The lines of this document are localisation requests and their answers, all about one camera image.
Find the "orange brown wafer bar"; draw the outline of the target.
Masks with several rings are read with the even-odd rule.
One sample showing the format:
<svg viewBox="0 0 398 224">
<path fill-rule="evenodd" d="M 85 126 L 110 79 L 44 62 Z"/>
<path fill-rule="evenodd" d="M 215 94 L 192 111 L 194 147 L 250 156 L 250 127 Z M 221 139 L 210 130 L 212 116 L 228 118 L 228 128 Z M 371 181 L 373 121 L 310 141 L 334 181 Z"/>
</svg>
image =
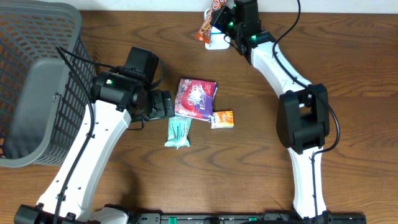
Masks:
<svg viewBox="0 0 398 224">
<path fill-rule="evenodd" d="M 200 40 L 206 44 L 210 44 L 211 30 L 213 28 L 210 22 L 212 20 L 213 12 L 220 10 L 223 6 L 226 5 L 227 2 L 228 0 L 213 0 L 211 7 L 205 14 L 204 22 L 195 36 L 197 40 Z"/>
</svg>

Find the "teal snack packet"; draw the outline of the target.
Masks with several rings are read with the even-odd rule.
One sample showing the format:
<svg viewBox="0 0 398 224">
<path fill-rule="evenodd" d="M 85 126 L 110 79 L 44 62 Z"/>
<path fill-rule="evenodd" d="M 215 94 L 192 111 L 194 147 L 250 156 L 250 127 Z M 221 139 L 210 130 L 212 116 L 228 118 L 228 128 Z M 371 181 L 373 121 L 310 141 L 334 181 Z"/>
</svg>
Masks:
<svg viewBox="0 0 398 224">
<path fill-rule="evenodd" d="M 174 116 L 169 118 L 168 127 L 168 138 L 165 147 L 190 147 L 190 141 L 188 140 L 188 134 L 192 123 L 191 118 L 183 116 Z"/>
</svg>

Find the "red purple snack bag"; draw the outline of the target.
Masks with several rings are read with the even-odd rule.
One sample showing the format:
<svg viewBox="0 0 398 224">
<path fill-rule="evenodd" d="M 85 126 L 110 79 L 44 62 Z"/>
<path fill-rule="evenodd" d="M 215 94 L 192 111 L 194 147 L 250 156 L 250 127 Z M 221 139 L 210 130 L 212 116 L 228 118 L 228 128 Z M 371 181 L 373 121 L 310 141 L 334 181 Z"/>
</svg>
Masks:
<svg viewBox="0 0 398 224">
<path fill-rule="evenodd" d="M 217 82 L 182 78 L 175 97 L 175 114 L 210 122 Z"/>
</svg>

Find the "small orange snack packet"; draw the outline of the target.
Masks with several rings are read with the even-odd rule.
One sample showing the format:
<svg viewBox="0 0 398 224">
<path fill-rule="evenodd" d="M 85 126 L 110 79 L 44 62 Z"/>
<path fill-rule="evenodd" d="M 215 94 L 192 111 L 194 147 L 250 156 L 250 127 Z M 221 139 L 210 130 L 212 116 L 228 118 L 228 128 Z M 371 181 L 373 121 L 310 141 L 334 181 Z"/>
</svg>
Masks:
<svg viewBox="0 0 398 224">
<path fill-rule="evenodd" d="M 211 129 L 233 128 L 233 111 L 215 111 L 211 117 Z"/>
</svg>

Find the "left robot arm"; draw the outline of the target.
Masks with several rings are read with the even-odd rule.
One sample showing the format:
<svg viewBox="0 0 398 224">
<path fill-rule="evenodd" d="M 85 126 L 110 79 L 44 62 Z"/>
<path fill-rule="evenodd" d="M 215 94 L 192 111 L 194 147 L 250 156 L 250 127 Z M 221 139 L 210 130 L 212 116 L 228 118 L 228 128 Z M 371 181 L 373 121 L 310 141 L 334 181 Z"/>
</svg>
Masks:
<svg viewBox="0 0 398 224">
<path fill-rule="evenodd" d="M 14 223 L 128 223 L 129 211 L 106 205 L 94 212 L 98 182 L 129 125 L 174 115 L 171 92 L 156 88 L 143 73 L 101 72 L 80 130 L 58 174 L 36 206 L 21 205 Z"/>
</svg>

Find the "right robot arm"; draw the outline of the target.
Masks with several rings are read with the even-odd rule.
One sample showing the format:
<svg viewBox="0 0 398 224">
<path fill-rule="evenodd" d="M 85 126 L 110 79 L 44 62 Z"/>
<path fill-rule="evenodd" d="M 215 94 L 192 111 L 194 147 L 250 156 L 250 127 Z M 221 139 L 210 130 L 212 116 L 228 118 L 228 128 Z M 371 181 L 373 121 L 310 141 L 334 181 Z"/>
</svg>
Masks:
<svg viewBox="0 0 398 224">
<path fill-rule="evenodd" d="M 211 13 L 210 24 L 266 78 L 279 99 L 276 131 L 288 150 L 294 175 L 292 215 L 283 222 L 318 223 L 327 215 L 322 192 L 322 155 L 334 113 L 322 84 L 314 85 L 284 57 L 279 39 L 262 29 L 256 1 L 235 1 Z"/>
</svg>

